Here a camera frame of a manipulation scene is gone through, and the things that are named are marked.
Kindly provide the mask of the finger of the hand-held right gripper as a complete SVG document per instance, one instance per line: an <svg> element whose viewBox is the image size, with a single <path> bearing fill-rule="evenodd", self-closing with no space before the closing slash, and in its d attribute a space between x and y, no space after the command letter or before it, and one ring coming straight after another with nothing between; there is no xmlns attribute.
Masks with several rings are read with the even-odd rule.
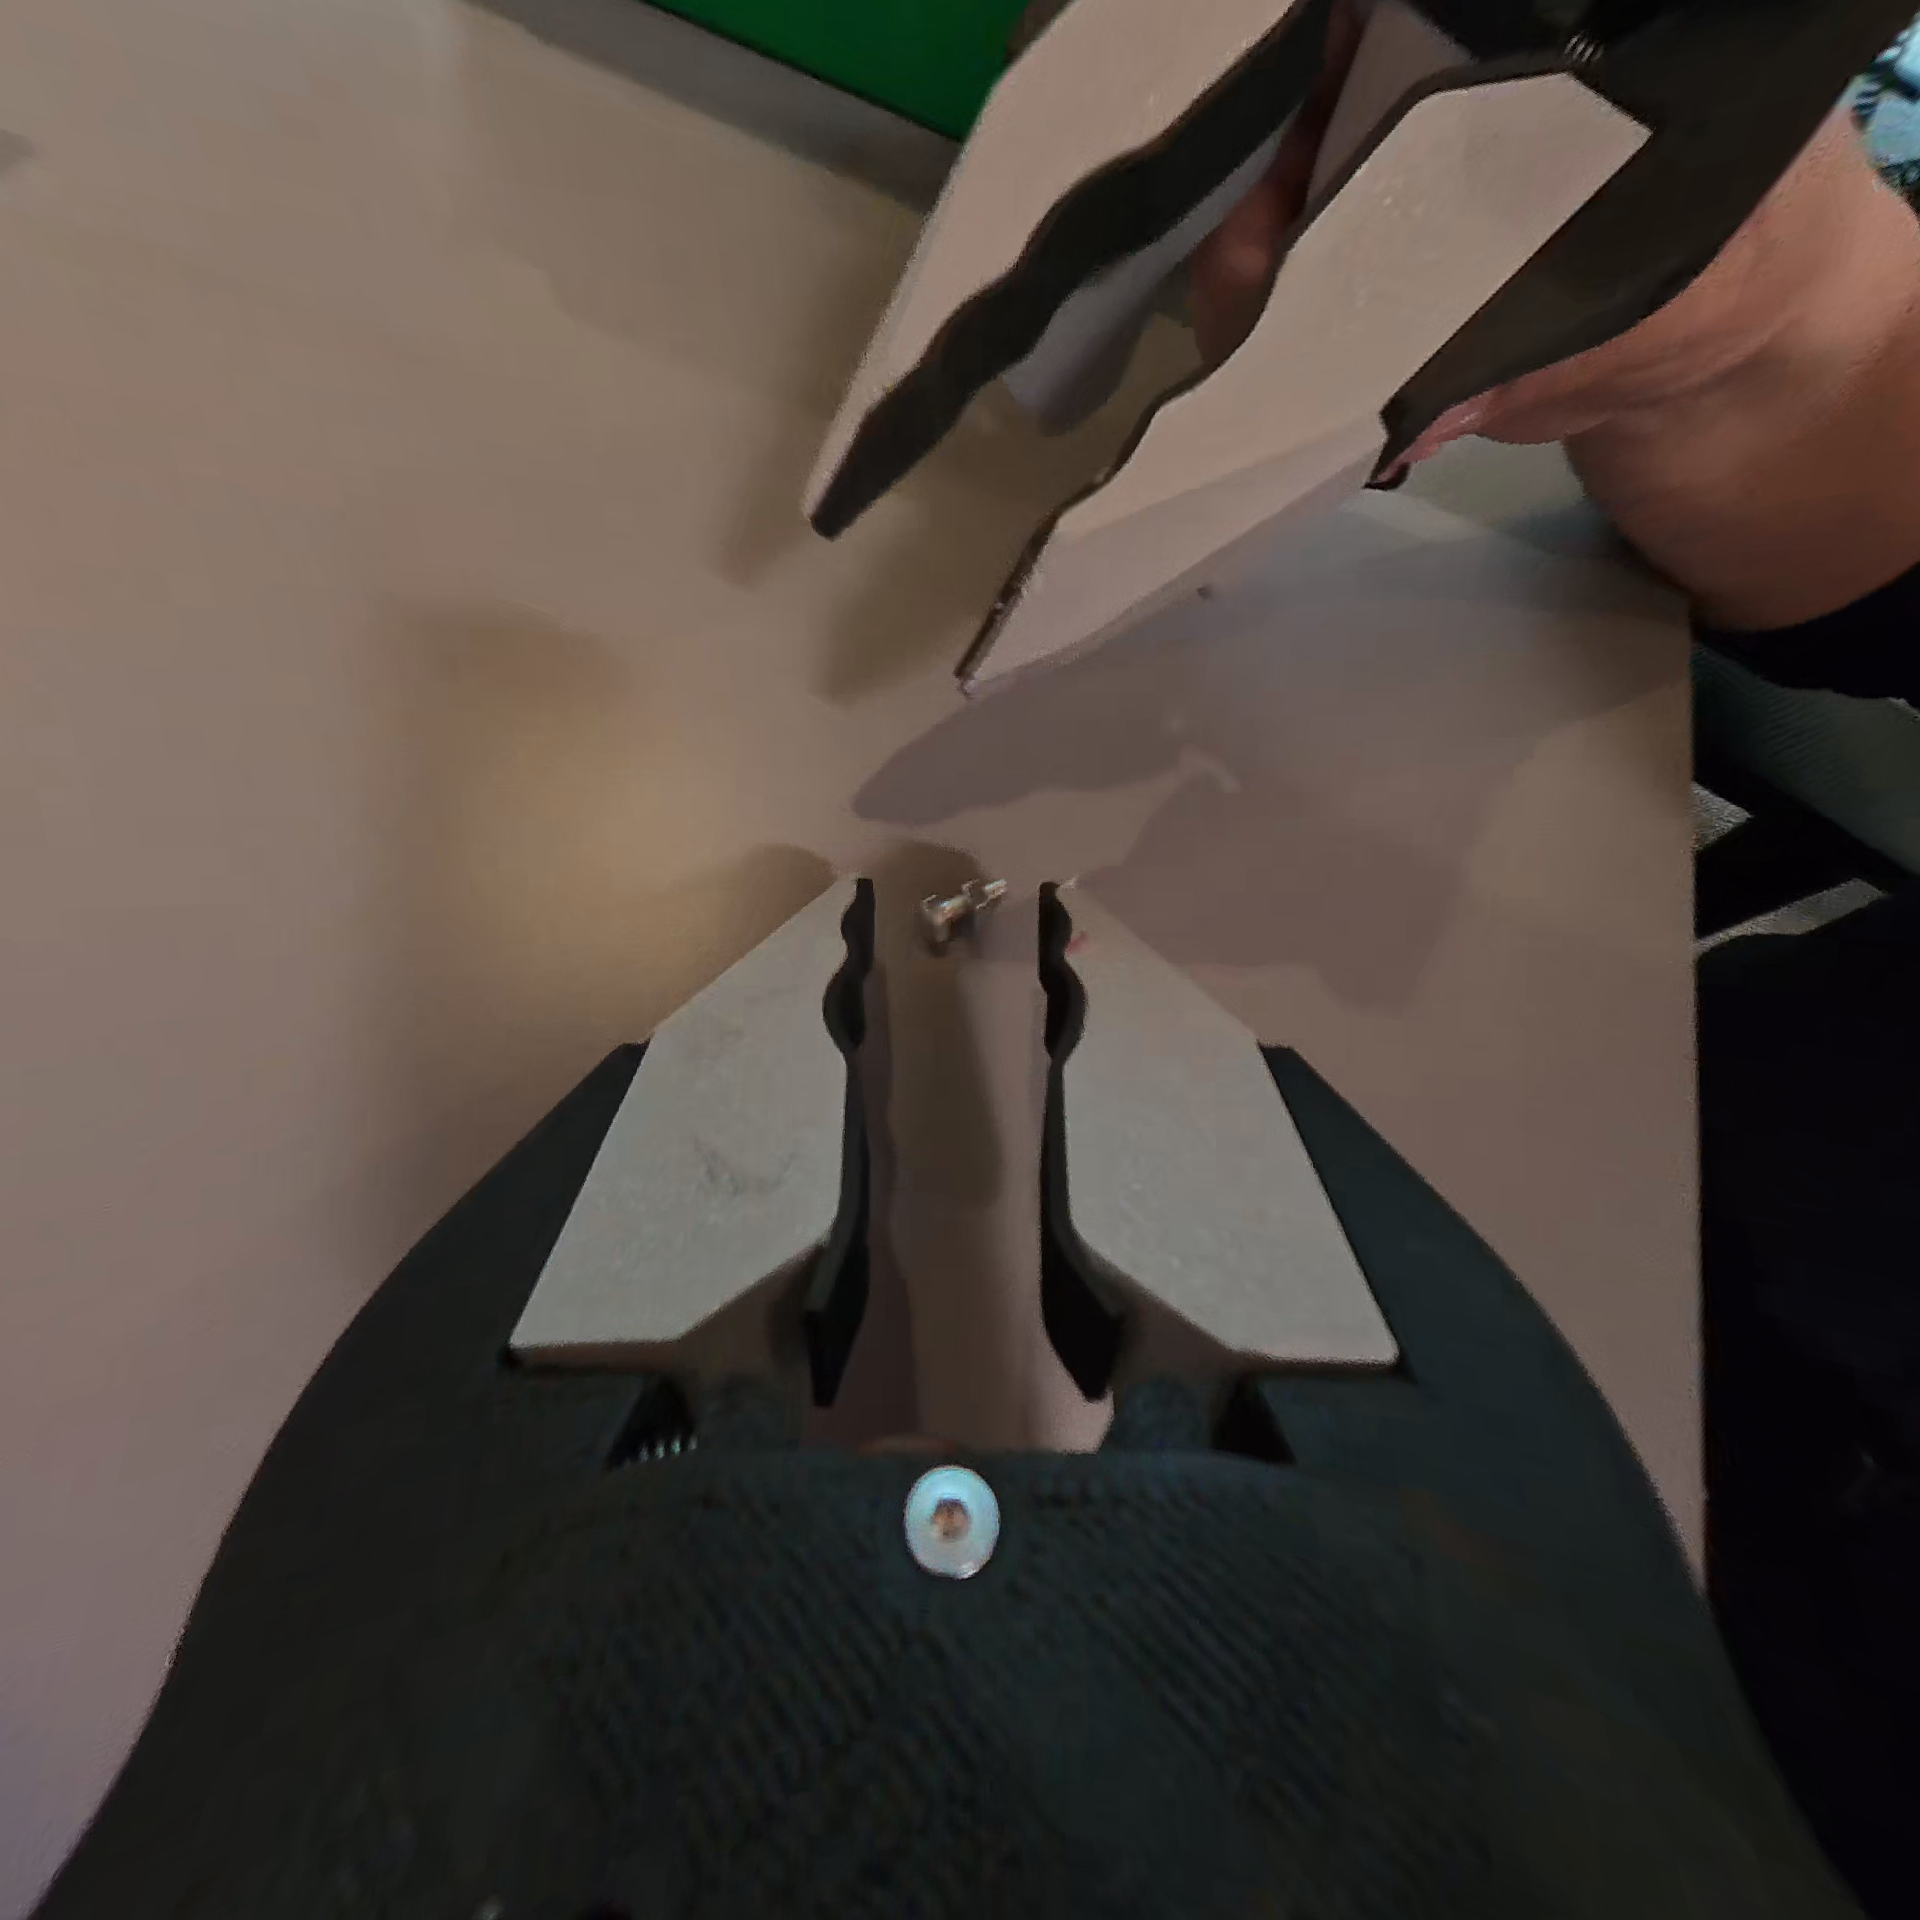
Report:
<svg viewBox="0 0 1920 1920"><path fill-rule="evenodd" d="M1391 397L1645 142L1568 71L1413 89L1304 214L1238 348L1038 532L960 688L1086 650L1291 510L1356 490Z"/></svg>
<svg viewBox="0 0 1920 1920"><path fill-rule="evenodd" d="M1000 72L807 482L838 537L1023 361L1094 276L1155 247L1274 137L1330 5L1082 2Z"/></svg>

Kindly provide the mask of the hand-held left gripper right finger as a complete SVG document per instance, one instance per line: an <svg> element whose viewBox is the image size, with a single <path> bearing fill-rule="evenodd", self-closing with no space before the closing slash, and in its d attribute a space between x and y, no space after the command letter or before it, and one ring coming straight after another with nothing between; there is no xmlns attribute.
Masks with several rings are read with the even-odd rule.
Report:
<svg viewBox="0 0 1920 1920"><path fill-rule="evenodd" d="M1086 1400L1382 1376L1402 1349L1240 1018L1074 882L1038 893L1039 1305Z"/></svg>

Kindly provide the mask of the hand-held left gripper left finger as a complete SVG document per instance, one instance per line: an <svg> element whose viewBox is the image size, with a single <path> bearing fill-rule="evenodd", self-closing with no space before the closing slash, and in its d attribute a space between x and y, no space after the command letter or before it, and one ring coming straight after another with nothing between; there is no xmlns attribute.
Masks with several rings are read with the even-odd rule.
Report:
<svg viewBox="0 0 1920 1920"><path fill-rule="evenodd" d="M644 1042L517 1360L836 1400L870 1298L876 896L828 885Z"/></svg>

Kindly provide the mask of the green plastic bin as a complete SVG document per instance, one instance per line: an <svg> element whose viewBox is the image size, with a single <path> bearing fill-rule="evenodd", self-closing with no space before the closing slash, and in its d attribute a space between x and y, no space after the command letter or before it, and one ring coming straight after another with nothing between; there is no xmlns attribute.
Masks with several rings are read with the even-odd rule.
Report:
<svg viewBox="0 0 1920 1920"><path fill-rule="evenodd" d="M653 2L942 137L965 137L1026 2Z"/></svg>

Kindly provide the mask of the person's right forearm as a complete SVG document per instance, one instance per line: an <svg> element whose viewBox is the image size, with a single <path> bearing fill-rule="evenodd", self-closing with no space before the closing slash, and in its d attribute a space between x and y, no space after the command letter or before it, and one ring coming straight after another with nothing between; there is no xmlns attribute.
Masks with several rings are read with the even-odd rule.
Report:
<svg viewBox="0 0 1920 1920"><path fill-rule="evenodd" d="M1797 689L1917 698L1916 478L1876 460L1767 455L1687 471L1570 442L1632 554L1682 593L1719 655Z"/></svg>

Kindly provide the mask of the person's right hand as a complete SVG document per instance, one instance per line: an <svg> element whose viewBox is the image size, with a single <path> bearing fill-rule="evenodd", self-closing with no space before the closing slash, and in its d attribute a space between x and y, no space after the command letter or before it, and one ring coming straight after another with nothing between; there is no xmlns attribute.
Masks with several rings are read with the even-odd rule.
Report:
<svg viewBox="0 0 1920 1920"><path fill-rule="evenodd" d="M1506 381L1436 418L1387 465L1404 478L1445 445L1558 442L1594 505L1698 596L1742 541L1822 534L1822 566L1904 565L1910 502L1878 495L1916 449L1916 217L1871 167L1851 111L1806 149L1687 290L1621 337Z"/></svg>

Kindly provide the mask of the dark grey office chair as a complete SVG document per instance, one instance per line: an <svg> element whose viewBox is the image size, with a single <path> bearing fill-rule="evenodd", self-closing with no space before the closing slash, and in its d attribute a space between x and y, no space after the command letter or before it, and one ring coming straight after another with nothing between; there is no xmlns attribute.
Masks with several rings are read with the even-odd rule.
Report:
<svg viewBox="0 0 1920 1920"><path fill-rule="evenodd" d="M1739 820L1696 853L1710 940L1846 885L1917 876L1917 717L1902 702L1786 688L1696 641L1693 782Z"/></svg>

